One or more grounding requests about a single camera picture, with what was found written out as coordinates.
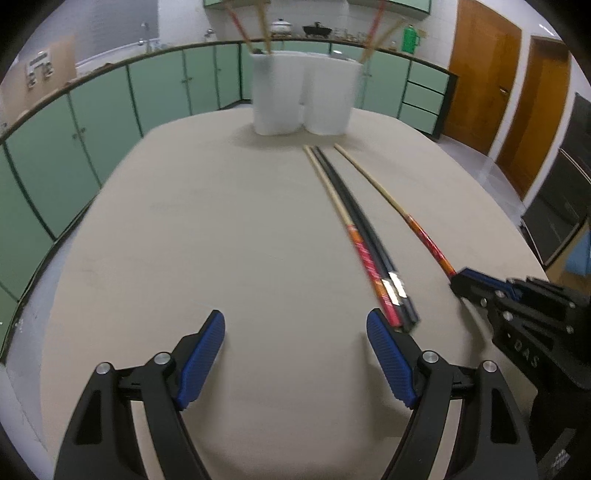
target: black appliance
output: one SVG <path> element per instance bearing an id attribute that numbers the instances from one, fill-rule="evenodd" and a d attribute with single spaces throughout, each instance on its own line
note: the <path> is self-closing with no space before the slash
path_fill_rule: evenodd
<path id="1" fill-rule="evenodd" d="M 562 146 L 522 218 L 522 231 L 549 267 L 585 221 L 591 206 L 591 102 L 576 95 Z"/>

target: cooking pot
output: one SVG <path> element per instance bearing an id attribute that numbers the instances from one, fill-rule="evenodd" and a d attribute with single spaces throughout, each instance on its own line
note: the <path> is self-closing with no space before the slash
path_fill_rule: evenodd
<path id="1" fill-rule="evenodd" d="M 282 18 L 279 18 L 271 24 L 271 33 L 276 35 L 289 35 L 291 34 L 291 24 Z"/>

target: floor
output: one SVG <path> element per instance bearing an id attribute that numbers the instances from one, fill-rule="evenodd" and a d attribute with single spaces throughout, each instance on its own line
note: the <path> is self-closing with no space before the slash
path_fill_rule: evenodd
<path id="1" fill-rule="evenodd" d="M 439 146 L 478 181 L 517 226 L 524 207 L 499 167 L 490 158 L 451 138 L 442 137 Z M 75 236 L 76 231 L 57 251 L 39 279 L 17 323 L 17 330 L 7 357 L 8 378 L 20 403 L 23 422 L 28 421 L 34 436 L 42 445 L 44 437 L 41 422 L 40 372 L 43 340 L 61 270 Z M 35 459 L 27 459 L 26 454 L 23 457 L 29 464 L 35 463 Z M 37 469 L 38 477 L 51 478 L 47 460 L 42 459 L 41 463 L 44 468 Z"/>
<path id="2" fill-rule="evenodd" d="M 501 169 L 486 155 L 453 138 L 442 136 L 439 146 L 457 161 L 488 194 L 495 199 L 515 226 L 521 221 L 525 207 Z"/>

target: wooden door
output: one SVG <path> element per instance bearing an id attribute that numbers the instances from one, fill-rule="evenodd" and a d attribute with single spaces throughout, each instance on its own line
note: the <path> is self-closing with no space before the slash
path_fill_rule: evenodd
<path id="1" fill-rule="evenodd" d="M 521 99 L 497 160 L 522 198 L 554 141 L 569 82 L 570 60 L 566 45 L 533 38 Z"/>
<path id="2" fill-rule="evenodd" d="M 449 67 L 459 78 L 445 135 L 489 152 L 513 88 L 520 46 L 516 25 L 475 0 L 460 0 Z"/>

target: table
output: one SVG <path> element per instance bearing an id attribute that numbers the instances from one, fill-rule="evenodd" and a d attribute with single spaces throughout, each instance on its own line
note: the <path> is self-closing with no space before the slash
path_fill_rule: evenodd
<path id="1" fill-rule="evenodd" d="M 354 110 L 338 139 L 260 137 L 252 110 L 152 130 L 88 211 L 47 326 L 41 408 L 57 455 L 93 368 L 141 365 L 199 330 L 212 309 L 226 339 L 184 413 L 213 479 L 380 478 L 410 416 L 365 334 L 379 306 L 302 144 L 318 144 L 383 240 L 422 322 L 413 336 L 450 363 L 496 361 L 525 411 L 534 387 L 490 344 L 486 322 L 392 207 L 332 148 L 338 140 L 421 223 L 448 259 L 496 277 L 545 278 L 500 207 L 437 144 Z M 134 406 L 150 478 L 162 478 Z M 452 402 L 450 418 L 457 418 Z M 432 478 L 442 478 L 448 422 Z"/>

